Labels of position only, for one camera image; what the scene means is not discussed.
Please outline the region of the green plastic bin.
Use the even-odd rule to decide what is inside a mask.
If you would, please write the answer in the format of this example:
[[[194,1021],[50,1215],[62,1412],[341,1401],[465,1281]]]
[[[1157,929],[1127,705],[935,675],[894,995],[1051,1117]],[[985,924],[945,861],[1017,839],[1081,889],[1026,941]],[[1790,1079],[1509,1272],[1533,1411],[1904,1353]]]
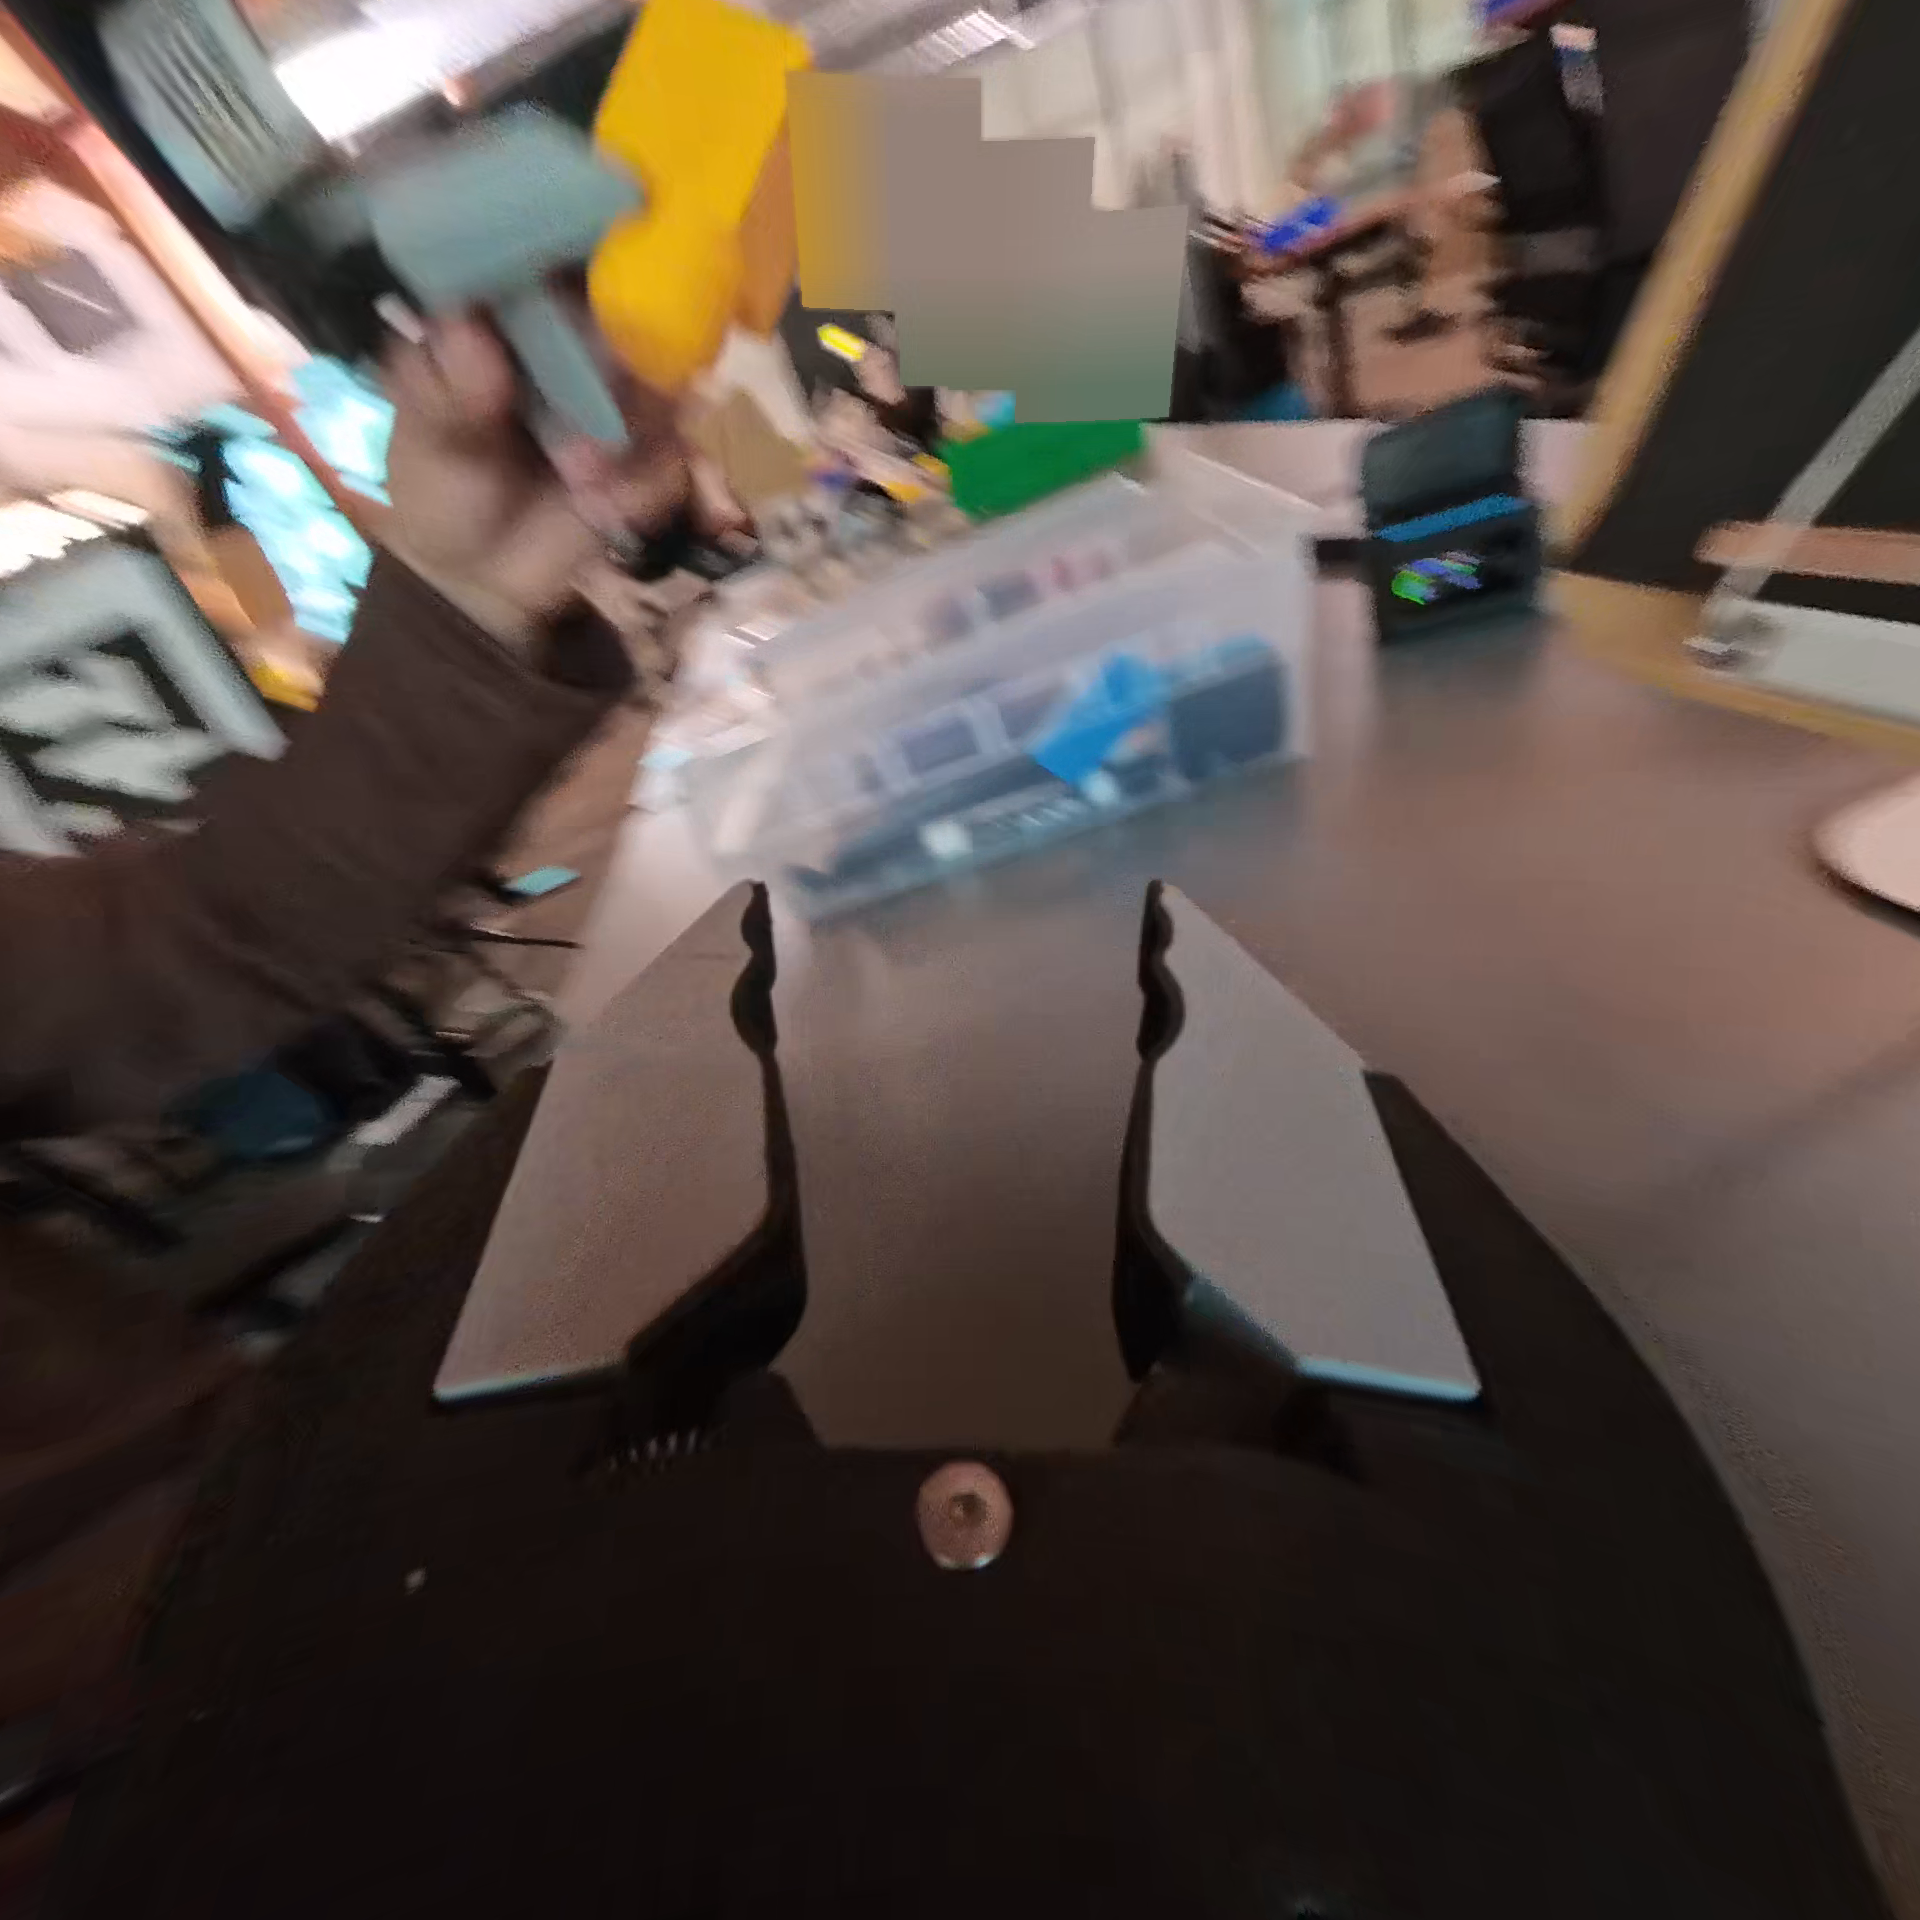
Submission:
[[[969,522],[1018,515],[1114,474],[1144,452],[1141,421],[1006,423],[943,439],[950,503]]]

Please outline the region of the black wood-edged display panel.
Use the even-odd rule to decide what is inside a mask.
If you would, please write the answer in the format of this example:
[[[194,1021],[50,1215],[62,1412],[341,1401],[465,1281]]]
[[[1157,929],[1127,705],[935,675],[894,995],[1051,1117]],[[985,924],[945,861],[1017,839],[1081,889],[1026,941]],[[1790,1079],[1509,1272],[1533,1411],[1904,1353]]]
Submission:
[[[1915,533],[1918,4],[1775,4],[1600,379],[1555,565],[1705,592],[1792,522]]]

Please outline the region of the clear plastic bin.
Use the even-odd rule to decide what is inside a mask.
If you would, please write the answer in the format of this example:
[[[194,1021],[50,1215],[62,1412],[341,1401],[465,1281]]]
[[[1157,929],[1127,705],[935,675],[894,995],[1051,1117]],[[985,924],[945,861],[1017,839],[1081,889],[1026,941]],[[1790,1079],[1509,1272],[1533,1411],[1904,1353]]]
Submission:
[[[1303,762],[1312,536],[1303,498],[1175,448],[1144,480],[1103,476],[862,588],[759,651],[763,732],[686,775],[698,853],[831,921]],[[1233,635],[1287,660],[1280,757],[1189,784],[1168,712],[1082,784],[1026,755],[1093,660],[1137,653],[1175,688]]]

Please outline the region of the blue black whiteboard eraser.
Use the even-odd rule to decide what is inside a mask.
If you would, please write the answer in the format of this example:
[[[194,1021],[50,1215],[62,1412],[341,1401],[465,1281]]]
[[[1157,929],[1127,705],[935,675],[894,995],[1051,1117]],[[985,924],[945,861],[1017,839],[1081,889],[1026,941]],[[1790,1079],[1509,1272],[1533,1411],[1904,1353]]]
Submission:
[[[1207,784],[1280,757],[1289,723],[1289,663],[1266,641],[1233,635],[1184,663],[1168,695],[1168,752],[1184,781]]]

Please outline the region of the wooden post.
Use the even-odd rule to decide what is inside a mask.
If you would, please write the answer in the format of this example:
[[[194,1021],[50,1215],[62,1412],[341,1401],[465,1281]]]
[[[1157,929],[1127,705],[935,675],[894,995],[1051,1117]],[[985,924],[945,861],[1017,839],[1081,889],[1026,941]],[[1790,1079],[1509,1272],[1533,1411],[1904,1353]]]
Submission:
[[[40,170],[101,204],[223,360],[249,412],[312,466],[323,490],[336,492],[341,474],[297,417],[297,372],[307,360],[305,348],[254,304],[208,245],[169,210],[154,184],[80,103],[10,8],[2,8],[2,44],[6,170]]]

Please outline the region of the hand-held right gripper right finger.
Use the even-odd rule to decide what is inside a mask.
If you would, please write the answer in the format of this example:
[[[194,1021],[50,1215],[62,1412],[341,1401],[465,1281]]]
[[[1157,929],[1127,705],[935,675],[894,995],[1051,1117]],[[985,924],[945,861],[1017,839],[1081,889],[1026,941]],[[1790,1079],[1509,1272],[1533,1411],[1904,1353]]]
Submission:
[[[1112,1253],[1127,1377],[1227,1353],[1304,1385],[1475,1403],[1362,1057],[1161,881],[1135,979]]]

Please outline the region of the bright paned window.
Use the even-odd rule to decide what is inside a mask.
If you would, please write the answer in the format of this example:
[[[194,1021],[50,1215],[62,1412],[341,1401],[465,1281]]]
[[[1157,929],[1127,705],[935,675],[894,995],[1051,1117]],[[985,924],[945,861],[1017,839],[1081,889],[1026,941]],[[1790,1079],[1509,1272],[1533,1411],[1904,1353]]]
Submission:
[[[214,483],[226,520],[259,546],[295,624],[312,641],[350,637],[373,546],[323,490],[322,472],[351,498],[385,508],[392,407],[375,381],[334,356],[311,356],[293,376],[293,421],[318,460],[249,410],[209,407],[177,437],[198,479]]]

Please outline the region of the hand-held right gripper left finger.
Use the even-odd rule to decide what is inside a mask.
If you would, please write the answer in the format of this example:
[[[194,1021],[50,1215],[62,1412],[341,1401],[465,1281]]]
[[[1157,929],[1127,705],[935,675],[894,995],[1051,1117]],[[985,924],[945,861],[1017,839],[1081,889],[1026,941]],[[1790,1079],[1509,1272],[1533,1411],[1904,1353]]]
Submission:
[[[439,1403],[618,1378],[713,1403],[807,1303],[767,891],[729,888],[552,1059]]]

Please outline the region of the yellow toy block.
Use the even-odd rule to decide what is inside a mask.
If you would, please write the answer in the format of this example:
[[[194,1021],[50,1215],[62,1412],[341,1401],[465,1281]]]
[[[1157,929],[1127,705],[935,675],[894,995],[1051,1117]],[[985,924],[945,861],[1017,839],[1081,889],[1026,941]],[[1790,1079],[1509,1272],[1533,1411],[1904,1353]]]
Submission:
[[[615,360],[680,395],[737,329],[776,329],[799,249],[785,93],[807,41],[746,8],[648,2],[615,63],[591,140],[642,207],[591,253],[587,297]]]

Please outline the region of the black charger with display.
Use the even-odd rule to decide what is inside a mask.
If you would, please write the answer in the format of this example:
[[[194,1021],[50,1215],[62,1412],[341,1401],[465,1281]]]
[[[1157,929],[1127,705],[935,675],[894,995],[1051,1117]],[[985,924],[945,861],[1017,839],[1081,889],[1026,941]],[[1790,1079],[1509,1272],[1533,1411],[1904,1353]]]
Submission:
[[[1525,421],[1522,393],[1494,384],[1362,443],[1351,548],[1382,650],[1538,611],[1544,543],[1522,472]]]

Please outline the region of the blue foam block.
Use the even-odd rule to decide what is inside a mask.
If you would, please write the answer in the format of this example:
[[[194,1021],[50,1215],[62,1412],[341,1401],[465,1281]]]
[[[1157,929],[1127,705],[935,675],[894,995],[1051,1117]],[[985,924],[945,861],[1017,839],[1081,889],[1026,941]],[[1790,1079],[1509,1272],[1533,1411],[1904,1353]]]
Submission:
[[[1135,732],[1166,719],[1169,675],[1137,653],[1105,653],[1089,680],[1031,738],[1026,755],[1046,778],[1082,784]]]

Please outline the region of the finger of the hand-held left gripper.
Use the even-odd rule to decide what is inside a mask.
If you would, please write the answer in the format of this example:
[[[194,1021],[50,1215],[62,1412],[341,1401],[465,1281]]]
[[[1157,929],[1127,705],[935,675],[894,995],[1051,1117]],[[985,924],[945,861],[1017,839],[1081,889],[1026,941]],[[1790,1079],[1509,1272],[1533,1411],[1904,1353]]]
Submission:
[[[626,419],[558,282],[642,209],[639,184],[547,112],[502,112],[367,178],[373,245],[414,307],[487,313],[544,410],[609,448]]]

